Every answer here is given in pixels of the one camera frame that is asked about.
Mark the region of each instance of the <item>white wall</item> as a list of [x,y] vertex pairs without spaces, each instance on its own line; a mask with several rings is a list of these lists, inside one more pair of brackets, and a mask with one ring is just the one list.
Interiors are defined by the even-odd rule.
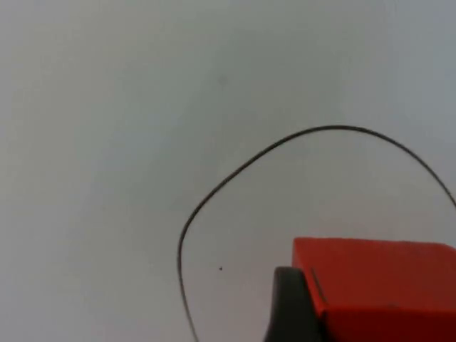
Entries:
[[[1,339],[190,341],[175,273],[186,216],[299,128],[382,131],[456,191],[455,11],[451,0],[1,1]],[[200,337],[261,340],[292,237],[456,245],[455,219],[384,142],[292,142],[188,236]]]

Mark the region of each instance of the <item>red block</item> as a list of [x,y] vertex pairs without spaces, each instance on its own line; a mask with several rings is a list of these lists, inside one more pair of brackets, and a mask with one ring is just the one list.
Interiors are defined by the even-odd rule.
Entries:
[[456,341],[452,247],[297,238],[293,266],[336,342]]

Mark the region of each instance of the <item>thin cable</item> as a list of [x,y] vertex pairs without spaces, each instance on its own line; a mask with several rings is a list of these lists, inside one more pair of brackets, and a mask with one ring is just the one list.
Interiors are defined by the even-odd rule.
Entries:
[[229,181],[231,181],[233,178],[235,178],[239,173],[247,169],[250,165],[252,165],[254,162],[256,162],[259,158],[263,157],[264,155],[268,154],[272,150],[276,149],[277,147],[287,143],[288,141],[291,141],[293,139],[299,138],[303,135],[308,135],[311,133],[316,133],[316,132],[322,132],[325,130],[348,130],[351,132],[357,132],[357,133],[363,133],[366,135],[371,135],[373,137],[377,137],[381,140],[384,140],[405,153],[407,153],[409,156],[411,156],[413,159],[415,159],[418,163],[421,164],[434,178],[435,181],[439,184],[439,186],[443,189],[445,194],[448,196],[450,199],[453,207],[456,209],[456,201],[445,183],[440,179],[440,177],[435,173],[435,171],[415,152],[413,152],[410,148],[404,146],[400,142],[397,142],[396,140],[382,134],[379,132],[376,132],[374,130],[369,130],[368,128],[363,128],[363,127],[358,127],[358,126],[352,126],[352,125],[325,125],[325,126],[317,126],[317,127],[312,127],[312,128],[307,128],[305,130],[300,130],[296,133],[290,134],[286,136],[285,138],[282,138],[270,146],[266,147],[265,149],[261,150],[258,152],[255,156],[247,160],[244,164],[239,166],[235,171],[233,171],[230,175],[228,175],[225,179],[223,179],[214,189],[212,189],[209,194],[206,195],[202,199],[202,201],[197,205],[197,207],[193,210],[191,215],[189,216],[188,220],[185,222],[184,227],[182,228],[182,231],[180,233],[180,238],[179,238],[179,244],[177,245],[177,275],[179,276],[179,285],[180,285],[180,294],[182,297],[182,302],[184,304],[184,309],[185,309],[185,314],[187,316],[188,323],[190,325],[190,330],[192,331],[193,339],[195,342],[198,342],[198,335],[197,331],[195,328],[195,323],[193,322],[192,319],[192,314],[190,313],[190,308],[188,306],[188,300],[187,300],[187,294],[185,293],[185,286],[184,286],[184,279],[182,277],[182,247],[184,244],[185,237],[187,235],[188,229],[190,228],[190,225],[192,224],[193,220],[195,217],[198,215],[200,210],[214,197],[215,194],[218,193]]

